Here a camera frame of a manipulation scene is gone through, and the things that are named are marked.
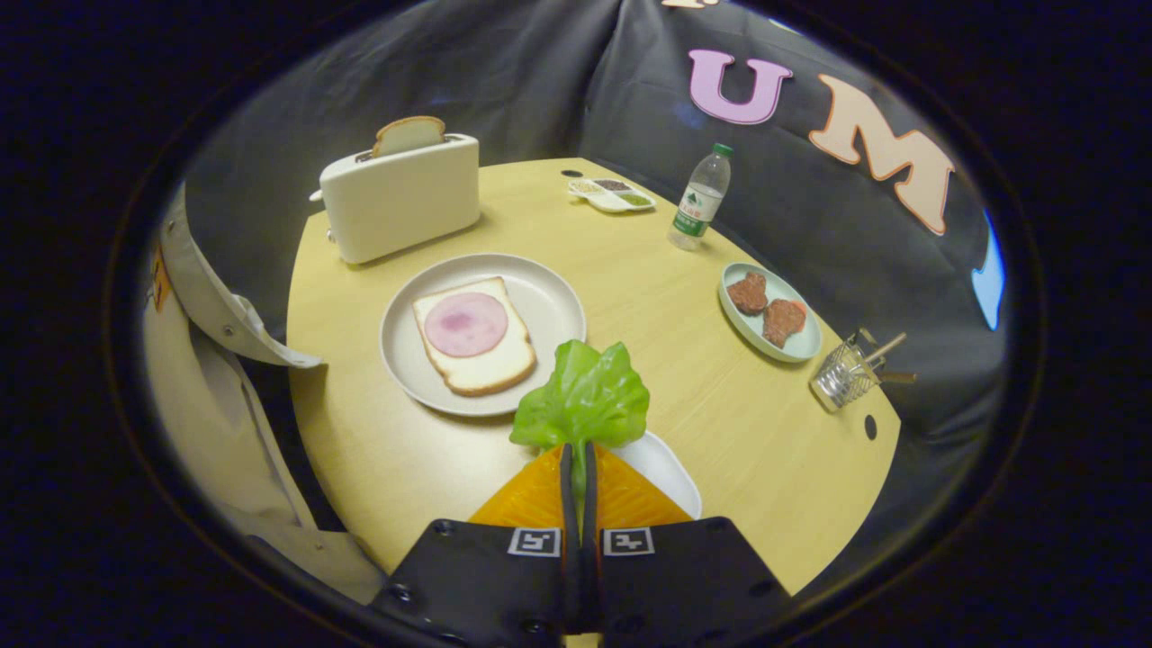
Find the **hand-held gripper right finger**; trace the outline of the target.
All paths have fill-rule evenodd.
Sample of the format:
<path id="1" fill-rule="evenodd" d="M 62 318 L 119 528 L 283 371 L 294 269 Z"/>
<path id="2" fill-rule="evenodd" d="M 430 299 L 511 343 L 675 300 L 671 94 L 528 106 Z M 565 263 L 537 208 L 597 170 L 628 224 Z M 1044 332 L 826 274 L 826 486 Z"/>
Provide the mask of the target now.
<path id="1" fill-rule="evenodd" d="M 728 517 L 606 526 L 608 452 L 588 443 L 579 619 L 601 645 L 746 645 L 790 596 Z"/>

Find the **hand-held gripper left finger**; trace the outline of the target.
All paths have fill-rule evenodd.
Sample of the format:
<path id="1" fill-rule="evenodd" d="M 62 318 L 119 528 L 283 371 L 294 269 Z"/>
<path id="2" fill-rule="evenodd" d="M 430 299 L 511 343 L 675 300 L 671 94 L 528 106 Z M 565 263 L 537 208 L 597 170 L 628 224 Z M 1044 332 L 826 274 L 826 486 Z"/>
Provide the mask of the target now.
<path id="1" fill-rule="evenodd" d="M 467 520 L 435 519 L 376 610 L 444 643 L 559 643 L 579 611 L 575 451 L 537 455 Z"/>

